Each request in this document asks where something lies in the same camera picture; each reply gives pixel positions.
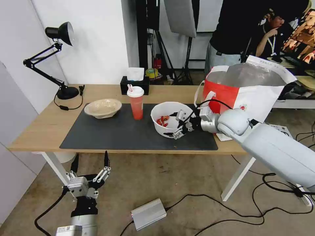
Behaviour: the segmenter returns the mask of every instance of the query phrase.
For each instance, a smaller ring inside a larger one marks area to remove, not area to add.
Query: white bowl
[[[161,118],[161,116],[171,115],[174,112],[179,112],[180,110],[183,110],[187,114],[187,117],[193,111],[187,105],[179,102],[164,102],[157,104],[155,107],[153,107],[151,111],[151,118],[154,122],[154,127],[156,131],[160,135],[166,138],[172,138],[168,135],[165,135],[164,133],[174,133],[177,130],[178,121],[176,120],[176,117],[170,116],[170,118],[167,121],[165,121],[165,123],[168,123],[167,127],[164,127],[157,123],[157,119]]]
[[[97,119],[112,117],[120,110],[122,104],[116,99],[101,99],[91,102],[84,108],[87,115],[94,116]]]

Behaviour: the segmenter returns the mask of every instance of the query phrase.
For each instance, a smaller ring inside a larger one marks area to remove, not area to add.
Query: lamp base
[[[61,100],[67,100],[79,95],[79,90],[75,87],[62,86],[57,92],[57,97]]]

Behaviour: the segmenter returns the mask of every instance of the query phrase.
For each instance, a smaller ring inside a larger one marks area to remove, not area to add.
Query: lanyard
[[[265,30],[265,24],[262,26],[263,27],[263,32],[266,34],[266,30]],[[270,39],[268,38],[268,43],[271,46],[271,56],[275,56],[277,55],[275,53],[275,42],[276,42],[276,36],[273,36],[273,44],[271,43]]]

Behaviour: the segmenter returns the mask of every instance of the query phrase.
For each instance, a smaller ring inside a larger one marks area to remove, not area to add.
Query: desk lamp
[[[61,51],[62,48],[62,43],[59,42],[59,39],[61,39],[63,42],[65,42],[66,44],[73,46],[73,42],[74,42],[74,33],[73,33],[73,29],[72,26],[70,24],[70,22],[65,22],[63,23],[59,28],[53,28],[53,27],[47,27],[45,29],[45,33],[46,35],[51,38],[55,44],[50,46],[49,48],[41,51],[40,53],[36,54],[35,56],[26,59],[23,61],[23,64],[34,70],[35,72],[37,72],[38,74],[44,76],[45,78],[49,79],[50,81],[52,81],[53,83],[57,84],[59,86],[59,90],[57,92],[57,97],[59,99],[62,100],[66,100],[66,99],[71,99],[76,97],[79,94],[79,90],[75,87],[68,87],[65,85],[65,82],[59,79],[56,79],[48,74],[46,74],[45,72],[41,71],[40,69],[36,68],[35,65],[37,63],[40,63],[41,61],[51,57],[52,55],[56,54],[57,52]],[[47,56],[41,56],[43,53],[51,50],[51,49],[57,49],[56,51],[53,51],[52,53],[50,53]]]

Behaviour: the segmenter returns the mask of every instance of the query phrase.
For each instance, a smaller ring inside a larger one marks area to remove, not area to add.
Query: lamp arm
[[[41,54],[53,49],[53,48],[56,48],[57,51],[54,51],[52,53],[50,53],[49,55],[47,56],[44,56],[44,57],[39,57]],[[36,68],[35,65],[49,57],[51,57],[52,55],[56,54],[57,52],[61,51],[61,48],[62,48],[62,43],[60,42],[57,42],[55,44],[53,44],[52,46],[50,46],[49,48],[41,51],[40,53],[36,54],[35,56],[29,58],[29,59],[25,59],[23,61],[23,64],[30,68],[31,70],[35,71],[36,73],[40,74],[41,76],[44,76],[46,79],[49,79],[51,82],[57,84],[59,87],[64,87],[65,86],[65,82],[60,82],[58,79],[46,74],[45,72],[41,71],[40,69]]]

